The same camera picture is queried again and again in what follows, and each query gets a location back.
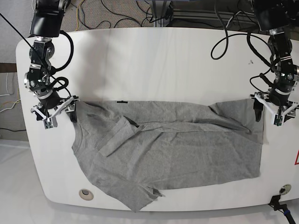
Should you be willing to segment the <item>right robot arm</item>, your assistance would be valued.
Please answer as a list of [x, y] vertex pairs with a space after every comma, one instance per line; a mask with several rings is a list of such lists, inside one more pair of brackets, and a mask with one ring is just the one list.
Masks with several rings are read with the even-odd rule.
[[[59, 96], [60, 90], [66, 90], [69, 80], [54, 75], [64, 70], [71, 62], [74, 53], [74, 44], [71, 37], [61, 30], [62, 20], [68, 0], [38, 0], [32, 20], [30, 34], [36, 37], [30, 46], [31, 60], [29, 71], [25, 74], [24, 85], [39, 100], [31, 112], [38, 121], [42, 121], [46, 129], [57, 126], [57, 115], [61, 112], [74, 113], [77, 96], [69, 95], [66, 98]], [[66, 63], [60, 68], [51, 65], [50, 59], [55, 53], [52, 39], [64, 35], [70, 43], [70, 55]]]

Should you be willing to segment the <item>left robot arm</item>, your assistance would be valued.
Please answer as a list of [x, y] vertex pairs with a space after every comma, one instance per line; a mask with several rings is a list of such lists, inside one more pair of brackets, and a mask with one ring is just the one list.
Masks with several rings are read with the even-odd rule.
[[292, 42], [286, 33], [286, 27], [299, 25], [299, 2], [297, 0], [253, 0], [251, 7], [261, 31], [268, 31], [267, 45], [271, 56], [267, 60], [261, 56], [252, 44], [250, 49], [275, 74], [270, 81], [265, 74], [259, 77], [268, 85], [267, 92], [254, 94], [256, 121], [260, 121], [263, 108], [272, 114], [272, 123], [282, 126], [287, 120], [295, 118], [298, 103], [289, 101], [291, 91], [299, 82], [299, 67], [292, 61]]

